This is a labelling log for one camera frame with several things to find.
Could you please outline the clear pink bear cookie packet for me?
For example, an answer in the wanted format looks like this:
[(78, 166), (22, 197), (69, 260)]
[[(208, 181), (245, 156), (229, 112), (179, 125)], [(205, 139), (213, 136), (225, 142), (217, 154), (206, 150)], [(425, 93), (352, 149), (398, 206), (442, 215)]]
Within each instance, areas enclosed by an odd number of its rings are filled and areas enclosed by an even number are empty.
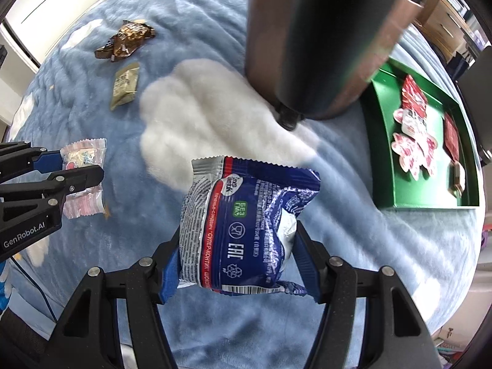
[(63, 207), (68, 219), (105, 212), (102, 182), (106, 149), (106, 139), (95, 138), (74, 142), (60, 150), (68, 175), (68, 195)]

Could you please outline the blue white snack packet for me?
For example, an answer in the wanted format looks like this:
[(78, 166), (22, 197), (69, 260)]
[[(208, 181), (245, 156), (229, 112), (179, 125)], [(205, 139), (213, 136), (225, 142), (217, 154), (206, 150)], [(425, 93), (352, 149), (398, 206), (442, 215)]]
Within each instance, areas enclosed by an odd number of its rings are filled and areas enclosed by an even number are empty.
[(285, 293), (297, 220), (320, 191), (319, 174), (229, 156), (192, 160), (179, 227), (179, 281), (226, 295)]

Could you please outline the pink My Melody snack bag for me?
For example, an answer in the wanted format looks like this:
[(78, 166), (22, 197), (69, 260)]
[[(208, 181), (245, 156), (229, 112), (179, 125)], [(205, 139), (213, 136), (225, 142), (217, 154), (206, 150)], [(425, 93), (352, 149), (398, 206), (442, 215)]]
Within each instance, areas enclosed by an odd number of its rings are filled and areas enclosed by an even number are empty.
[(401, 130), (393, 133), (391, 149), (398, 155), (401, 169), (418, 181), (421, 168), (424, 168), (430, 176), (433, 174), (434, 153), (438, 147), (438, 142), (428, 131), (425, 136), (417, 140), (405, 134), (402, 131), (403, 113), (402, 108), (393, 113), (393, 118), (395, 122), (401, 125)]

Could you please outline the dark red Japanese snack packet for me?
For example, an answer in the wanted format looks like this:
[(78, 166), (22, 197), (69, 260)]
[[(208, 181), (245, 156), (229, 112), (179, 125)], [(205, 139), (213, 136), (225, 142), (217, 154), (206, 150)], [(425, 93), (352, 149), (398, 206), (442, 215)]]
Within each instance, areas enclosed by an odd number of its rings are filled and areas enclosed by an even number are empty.
[(459, 161), (459, 133), (450, 114), (444, 114), (444, 149), (454, 162)]

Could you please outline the orange biscuit snack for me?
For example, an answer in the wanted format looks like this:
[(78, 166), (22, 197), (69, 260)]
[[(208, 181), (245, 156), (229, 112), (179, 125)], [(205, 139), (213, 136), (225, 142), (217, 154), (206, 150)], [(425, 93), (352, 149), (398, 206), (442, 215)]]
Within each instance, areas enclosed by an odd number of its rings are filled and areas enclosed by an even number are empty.
[(450, 191), (455, 197), (462, 197), (466, 188), (465, 168), (458, 161), (450, 162)]

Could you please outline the red white konjac snack pouch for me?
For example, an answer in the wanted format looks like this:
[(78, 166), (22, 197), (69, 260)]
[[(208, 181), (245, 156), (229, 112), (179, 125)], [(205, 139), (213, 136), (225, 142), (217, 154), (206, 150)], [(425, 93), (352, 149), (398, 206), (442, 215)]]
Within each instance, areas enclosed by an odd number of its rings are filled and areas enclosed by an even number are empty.
[(413, 79), (408, 74), (404, 79), (401, 90), (402, 109), (402, 131), (413, 139), (417, 140), (427, 134), (427, 107), (426, 96)]

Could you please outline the olive green small snack packet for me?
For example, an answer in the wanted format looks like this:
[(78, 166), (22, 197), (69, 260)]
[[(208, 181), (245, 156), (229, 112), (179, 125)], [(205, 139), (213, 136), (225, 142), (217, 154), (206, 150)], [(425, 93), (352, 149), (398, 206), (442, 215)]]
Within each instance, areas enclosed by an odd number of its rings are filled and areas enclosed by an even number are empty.
[(116, 73), (112, 99), (109, 104), (111, 111), (114, 111), (117, 107), (132, 102), (135, 99), (139, 68), (138, 62), (132, 62)]

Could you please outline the blue cloud pattern blanket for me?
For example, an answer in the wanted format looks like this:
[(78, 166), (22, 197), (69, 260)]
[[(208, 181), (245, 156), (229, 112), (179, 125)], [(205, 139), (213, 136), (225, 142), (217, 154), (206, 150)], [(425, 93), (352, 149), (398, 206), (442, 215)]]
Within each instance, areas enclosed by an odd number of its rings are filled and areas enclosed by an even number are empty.
[[(128, 268), (174, 233), (193, 159), (245, 157), (320, 174), (302, 214), (308, 234), (357, 268), (393, 267), (437, 331), (470, 289), (484, 208), (380, 211), (372, 199), (360, 105), (289, 132), (243, 76), (247, 0), (102, 0), (62, 38), (24, 94), (9, 137), (59, 149), (105, 138), (106, 213), (62, 228), (8, 264), (7, 314), (48, 338), (88, 268)], [(122, 27), (156, 36), (129, 58), (96, 59)], [(116, 73), (139, 63), (132, 102), (111, 111)]]

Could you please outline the white wardrobe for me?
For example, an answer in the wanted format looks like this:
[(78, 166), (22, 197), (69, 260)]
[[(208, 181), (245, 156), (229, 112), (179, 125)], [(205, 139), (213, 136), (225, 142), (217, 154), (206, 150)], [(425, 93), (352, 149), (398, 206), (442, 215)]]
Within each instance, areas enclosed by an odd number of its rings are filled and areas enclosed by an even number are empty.
[(68, 29), (99, 0), (16, 0), (6, 26), (41, 64)]

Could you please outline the brown crumpled snack wrapper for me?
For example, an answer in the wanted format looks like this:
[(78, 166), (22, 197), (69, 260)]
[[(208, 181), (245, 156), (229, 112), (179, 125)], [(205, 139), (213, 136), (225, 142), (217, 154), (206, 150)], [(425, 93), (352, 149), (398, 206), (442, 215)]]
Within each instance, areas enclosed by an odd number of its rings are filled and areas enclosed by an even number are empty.
[(146, 40), (156, 36), (155, 29), (143, 21), (124, 20), (122, 27), (101, 48), (94, 51), (96, 59), (109, 59), (111, 62), (129, 58)]

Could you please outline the green shallow box tray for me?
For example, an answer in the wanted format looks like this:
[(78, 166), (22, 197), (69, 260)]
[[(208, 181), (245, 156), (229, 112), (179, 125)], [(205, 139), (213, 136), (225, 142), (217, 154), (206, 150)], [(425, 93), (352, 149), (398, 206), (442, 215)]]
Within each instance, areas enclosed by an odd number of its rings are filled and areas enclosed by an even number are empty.
[(473, 143), (455, 99), (389, 59), (360, 101), (378, 208), (479, 206)]

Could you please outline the dark grey chair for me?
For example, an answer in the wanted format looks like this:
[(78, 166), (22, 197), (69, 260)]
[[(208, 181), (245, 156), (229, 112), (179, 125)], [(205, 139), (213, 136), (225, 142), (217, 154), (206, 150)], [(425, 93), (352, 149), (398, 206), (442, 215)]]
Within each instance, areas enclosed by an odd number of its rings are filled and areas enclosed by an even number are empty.
[(487, 46), (457, 82), (480, 157), (491, 163), (492, 144), (492, 48)]

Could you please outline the black steel pedal bin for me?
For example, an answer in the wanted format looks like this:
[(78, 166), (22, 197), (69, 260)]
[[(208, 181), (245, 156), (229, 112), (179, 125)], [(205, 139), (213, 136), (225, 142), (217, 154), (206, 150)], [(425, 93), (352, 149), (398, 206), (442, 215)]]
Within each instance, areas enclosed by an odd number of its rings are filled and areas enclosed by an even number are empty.
[(248, 0), (245, 75), (292, 131), (347, 110), (422, 0)]

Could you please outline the wooden drawer cabinet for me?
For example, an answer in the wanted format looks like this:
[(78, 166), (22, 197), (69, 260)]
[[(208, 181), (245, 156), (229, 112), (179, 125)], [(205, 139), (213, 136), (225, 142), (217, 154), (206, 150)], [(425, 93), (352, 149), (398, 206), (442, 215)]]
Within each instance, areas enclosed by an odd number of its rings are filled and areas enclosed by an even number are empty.
[(466, 44), (465, 36), (471, 35), (471, 29), (447, 0), (425, 0), (413, 25), (426, 40), (436, 46), (444, 57), (450, 59)]

